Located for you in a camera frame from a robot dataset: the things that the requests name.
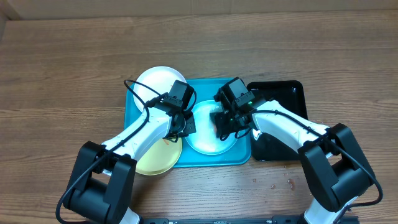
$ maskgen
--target blue mat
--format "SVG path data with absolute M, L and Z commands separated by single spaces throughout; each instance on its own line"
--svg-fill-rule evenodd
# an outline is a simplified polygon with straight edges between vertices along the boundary
M 217 90 L 230 80 L 230 78 L 206 78 L 187 80 L 187 83 L 191 85 L 197 92 L 197 103 L 199 103 L 205 100 L 213 100 L 213 95 L 217 93 Z M 134 103 L 132 93 L 130 93 L 130 91 L 127 91 L 124 128 L 127 128 L 130 124 L 132 124 L 140 115 L 141 112 L 138 110 L 136 104 Z M 187 140 L 183 138 L 181 156 L 177 163 L 174 165 L 174 167 L 241 165 L 247 162 L 250 156 L 251 145 L 249 135 L 238 139 L 235 145 L 230 150 L 215 156 L 208 156 L 196 152 L 196 150 L 189 146 Z

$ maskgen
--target plate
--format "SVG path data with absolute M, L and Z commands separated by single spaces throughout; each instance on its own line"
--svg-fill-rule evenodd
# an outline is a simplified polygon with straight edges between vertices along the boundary
M 181 82 L 187 82 L 185 78 L 174 68 L 166 66 L 158 66 L 150 68 L 144 71 L 137 79 L 137 82 L 145 84 L 152 89 L 156 90 L 158 93 L 168 93 L 175 80 L 180 80 Z M 139 97 L 142 98 L 144 102 L 151 100 L 157 96 L 156 93 L 147 89 L 142 85 L 134 85 L 134 92 L 136 92 Z M 142 112 L 144 105 L 134 96 L 134 102 L 137 108 Z
M 234 134 L 230 134 L 225 141 L 216 137 L 216 130 L 210 120 L 210 113 L 217 111 L 222 111 L 221 104 L 214 100 L 197 103 L 192 109 L 197 131 L 186 137 L 186 140 L 194 150 L 205 155 L 224 153 L 231 149 L 237 141 Z
M 168 171 L 180 158 L 182 140 L 176 143 L 161 139 L 148 149 L 138 161 L 136 172 L 142 175 L 158 175 Z

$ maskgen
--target black tray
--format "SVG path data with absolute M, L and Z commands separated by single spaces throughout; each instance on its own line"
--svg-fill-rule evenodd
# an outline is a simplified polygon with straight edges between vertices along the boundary
M 299 81 L 252 82 L 247 86 L 255 95 L 277 100 L 287 110 L 308 119 L 303 85 Z M 299 157 L 277 138 L 263 133 L 258 140 L 250 137 L 252 157 L 258 161 L 294 161 Z

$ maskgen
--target white arm segment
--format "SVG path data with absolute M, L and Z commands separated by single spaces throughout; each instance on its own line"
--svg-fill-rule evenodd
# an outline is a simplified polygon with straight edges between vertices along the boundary
M 325 134 L 325 130 L 328 128 L 326 125 L 313 123 L 288 111 L 276 100 L 265 102 L 263 105 L 259 106 L 257 110 L 277 110 L 283 112 L 297 119 L 306 126 L 311 127 L 314 131 L 320 134 Z M 318 138 L 318 136 L 308 133 L 307 130 L 282 115 L 273 113 L 255 113 L 252 117 L 258 130 L 262 133 L 274 136 L 281 142 L 285 143 L 288 147 L 292 148 L 295 152 L 303 146 L 304 142 L 314 141 Z
M 105 141 L 105 149 L 110 150 L 120 141 L 133 133 L 145 120 L 146 111 L 144 110 L 140 117 L 116 137 Z M 166 112 L 157 108 L 149 108 L 149 121 L 145 126 L 123 146 L 115 150 L 119 155 L 129 154 L 132 159 L 139 161 L 148 149 L 158 140 L 166 137 L 169 133 L 172 118 Z M 111 175 L 112 172 L 104 170 L 104 174 Z
M 288 111 L 287 109 L 283 108 L 276 100 L 267 101 L 263 105 L 259 106 L 257 110 L 277 110 L 283 112 L 297 119 L 306 126 L 311 127 L 314 131 L 320 134 L 325 134 L 325 130 L 328 128 L 328 126 L 313 123 Z M 303 129 L 294 121 L 282 115 L 272 113 L 255 113 L 252 115 L 252 117 L 257 129 L 260 132 L 274 136 L 292 148 L 295 152 L 297 152 L 297 150 L 302 147 L 306 141 L 314 141 L 318 138 L 318 136 L 308 133 L 307 130 Z M 257 135 L 258 138 L 258 134 L 260 133 L 258 133 L 258 131 L 253 132 L 254 137 L 256 138 Z M 331 153 L 328 153 L 326 158 L 329 158 L 330 156 L 332 156 Z M 356 198 L 357 197 L 351 199 L 345 206 L 351 204 Z M 308 224 L 330 224 L 335 221 L 340 212 L 341 210 L 339 212 L 329 212 L 328 210 L 324 209 L 317 202 L 317 200 L 313 199 L 311 206 L 304 213 L 304 218 Z

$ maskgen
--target table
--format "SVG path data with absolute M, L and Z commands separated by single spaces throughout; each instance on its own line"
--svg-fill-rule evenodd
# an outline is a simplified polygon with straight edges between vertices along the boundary
M 397 62 L 397 11 L 9 21 L 0 43 L 0 222 L 56 223 L 80 146 L 123 130 L 123 80 L 157 65 L 185 78 L 299 80 L 310 120 L 349 126 L 383 186 L 379 205 L 350 214 L 398 222 Z M 373 186 L 359 201 L 376 197 Z M 251 159 L 137 174 L 131 208 L 143 217 L 256 218 L 300 214 L 311 200 L 298 162 Z

